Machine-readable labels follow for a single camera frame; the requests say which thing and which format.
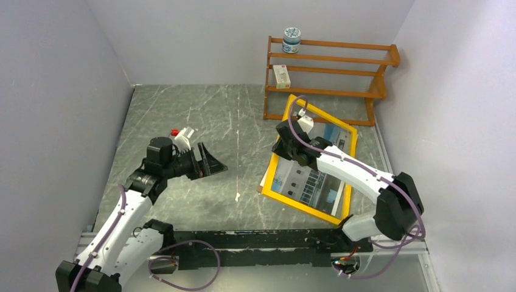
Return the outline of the building photo print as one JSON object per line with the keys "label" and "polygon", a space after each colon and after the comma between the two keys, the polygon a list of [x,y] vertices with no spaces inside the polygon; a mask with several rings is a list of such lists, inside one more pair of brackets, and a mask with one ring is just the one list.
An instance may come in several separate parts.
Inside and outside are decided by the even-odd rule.
{"label": "building photo print", "polygon": [[[315,123],[307,135],[311,139],[322,137],[350,154],[352,133],[345,128]],[[334,176],[302,167],[294,160],[278,158],[271,190],[327,215],[342,217],[346,184]]]}

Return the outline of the yellow wooden photo frame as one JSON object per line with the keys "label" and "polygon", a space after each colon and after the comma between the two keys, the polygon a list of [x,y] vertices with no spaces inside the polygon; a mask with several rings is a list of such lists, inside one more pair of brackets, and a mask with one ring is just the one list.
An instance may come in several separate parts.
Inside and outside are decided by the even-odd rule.
{"label": "yellow wooden photo frame", "polygon": [[[336,126],[339,126],[341,128],[345,128],[349,130],[352,133],[352,142],[351,142],[351,148],[350,148],[350,154],[349,156],[354,157],[356,153],[356,147],[357,147],[357,139],[358,139],[358,130],[354,128],[353,126],[346,124],[337,118],[331,116],[329,113],[317,108],[314,105],[309,104],[307,106],[307,115],[310,116],[314,123],[330,123],[334,124]],[[268,165],[267,171],[262,179],[262,182],[260,183],[259,187],[259,193],[262,195],[265,195],[271,199],[274,199],[280,203],[283,203],[285,205],[288,205],[294,209],[300,210],[304,213],[307,213],[309,215],[312,215],[316,218],[319,218],[320,220],[326,221],[328,223],[332,223],[335,225],[338,225],[341,220],[343,220],[345,217],[347,217],[350,214],[350,203],[352,198],[352,187],[348,184],[346,184],[346,191],[343,197],[343,209],[342,209],[342,217],[333,217],[331,215],[327,215],[321,211],[318,211],[312,207],[309,207],[305,204],[299,203],[293,199],[289,199],[279,193],[276,193],[271,190],[271,185],[274,178],[274,172],[277,166],[278,158],[280,156],[276,154],[272,154],[270,163]]]}

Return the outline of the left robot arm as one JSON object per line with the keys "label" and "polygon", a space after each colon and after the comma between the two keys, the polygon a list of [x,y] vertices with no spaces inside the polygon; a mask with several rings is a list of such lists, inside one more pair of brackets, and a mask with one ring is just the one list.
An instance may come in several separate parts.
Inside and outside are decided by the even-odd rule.
{"label": "left robot arm", "polygon": [[228,169],[202,142],[197,148],[200,159],[187,141],[151,139],[140,167],[119,185],[119,201],[92,242],[73,261],[64,260],[56,269],[59,291],[122,291],[152,254],[165,256],[178,246],[173,226],[158,220],[148,221],[136,238],[131,235],[170,179],[195,180]]}

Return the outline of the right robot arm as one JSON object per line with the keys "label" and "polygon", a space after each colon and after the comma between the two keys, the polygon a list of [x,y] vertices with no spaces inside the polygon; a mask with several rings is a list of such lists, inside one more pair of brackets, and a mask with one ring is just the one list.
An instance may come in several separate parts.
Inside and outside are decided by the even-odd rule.
{"label": "right robot arm", "polygon": [[359,240],[384,235],[391,240],[423,238],[424,207],[415,183],[406,173],[397,176],[379,171],[343,152],[332,141],[310,136],[298,121],[285,120],[276,126],[279,139],[272,151],[302,169],[310,168],[357,189],[375,204],[375,210],[349,215],[339,222],[335,246],[350,252]]}

